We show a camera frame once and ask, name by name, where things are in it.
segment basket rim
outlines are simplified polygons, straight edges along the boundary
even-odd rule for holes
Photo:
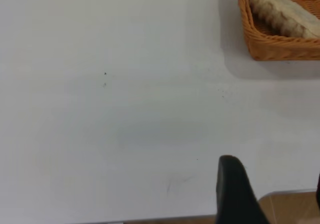
[[[288,48],[312,48],[320,49],[320,39],[317,38],[303,38],[303,37],[287,37],[281,35],[267,35],[258,31],[254,24],[252,11],[249,0],[238,0],[238,6],[241,11],[242,24],[244,31],[249,38],[260,44],[268,44],[274,47],[288,47]]]

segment bread loaf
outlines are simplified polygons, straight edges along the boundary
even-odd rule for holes
[[[281,35],[320,38],[320,20],[292,0],[250,0],[253,13]]]

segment bread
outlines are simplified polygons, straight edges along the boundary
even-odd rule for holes
[[[292,0],[250,0],[253,13],[281,35],[320,38],[320,20]]]

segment black object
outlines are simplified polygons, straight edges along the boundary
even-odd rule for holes
[[[318,187],[316,189],[315,197],[316,197],[316,203],[318,203],[318,207],[320,209],[320,175],[319,175]]]
[[[216,224],[269,224],[243,164],[234,156],[223,155],[219,159],[216,200]]]

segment brown basket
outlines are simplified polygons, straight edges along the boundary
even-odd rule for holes
[[[320,19],[320,0],[292,0]],[[259,61],[320,60],[320,39],[277,35],[252,14],[249,0],[238,0],[244,39],[252,57]]]

